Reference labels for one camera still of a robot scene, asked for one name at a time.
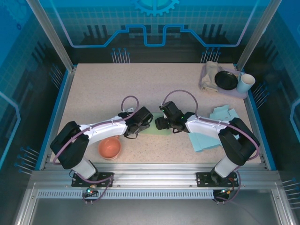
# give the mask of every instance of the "blue napkin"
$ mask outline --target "blue napkin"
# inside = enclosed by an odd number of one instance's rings
[[[224,105],[222,107],[217,107],[214,109],[213,113],[210,114],[210,119],[214,120],[232,120],[234,117],[239,117],[235,111],[235,109],[229,110],[229,105]],[[197,133],[189,133],[188,134],[193,148],[196,152],[201,152],[204,149],[212,149],[221,145],[219,139],[203,135]]]

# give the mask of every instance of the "black plate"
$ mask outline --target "black plate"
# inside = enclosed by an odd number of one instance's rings
[[[238,85],[238,79],[233,73],[220,71],[215,76],[216,85],[224,90],[235,89]]]

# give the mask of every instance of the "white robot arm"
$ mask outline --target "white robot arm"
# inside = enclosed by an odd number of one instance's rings
[[[216,185],[222,183],[237,167],[244,165],[256,150],[253,143],[247,137],[232,129],[232,126],[245,133],[259,146],[258,140],[239,118],[234,118],[231,121],[198,118],[193,112],[183,114],[172,101],[166,102],[160,106],[160,109],[165,116],[155,120],[156,127],[159,130],[173,128],[173,133],[182,131],[200,133],[220,139],[226,156],[210,172],[211,179]]]
[[[77,125],[71,121],[60,131],[50,147],[57,155],[72,137],[86,130],[64,149],[58,156],[58,160],[64,169],[72,169],[83,178],[89,179],[97,172],[95,166],[84,157],[89,145],[115,135],[125,137],[137,135],[147,129],[153,119],[153,115],[145,107],[140,108],[130,119],[127,119],[130,114],[130,112],[121,112],[110,120],[95,124]]]

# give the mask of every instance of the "black mounting bracket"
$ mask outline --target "black mounting bracket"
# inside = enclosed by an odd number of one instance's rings
[[[237,174],[235,172],[231,172],[219,185],[215,184],[215,182],[211,179],[210,172],[197,172],[196,180],[198,188],[231,188],[233,184],[234,187],[239,186]]]
[[[90,178],[90,180],[92,181],[97,181],[97,180],[103,180],[105,178],[108,178],[110,176],[112,176],[113,173],[112,172],[98,172],[96,175],[92,176],[92,178]],[[109,180],[106,180],[104,182],[98,183],[97,187],[98,188],[105,188],[107,187],[109,183]],[[76,173],[74,173],[73,175],[73,179],[72,179],[72,187],[76,187],[76,188],[88,188],[89,186],[91,186],[91,183],[85,182],[83,181],[80,177],[77,176]]]

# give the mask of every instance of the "glass panel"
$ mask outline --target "glass panel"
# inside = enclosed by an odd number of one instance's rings
[[[13,224],[65,68],[26,1],[1,1],[0,27],[0,224]]]
[[[237,62],[269,0],[41,3],[74,63]]]
[[[256,78],[252,88],[255,103],[283,181],[293,177],[300,180],[299,8],[299,1],[281,2],[245,66],[245,71]],[[299,202],[299,195],[294,196],[291,202]]]

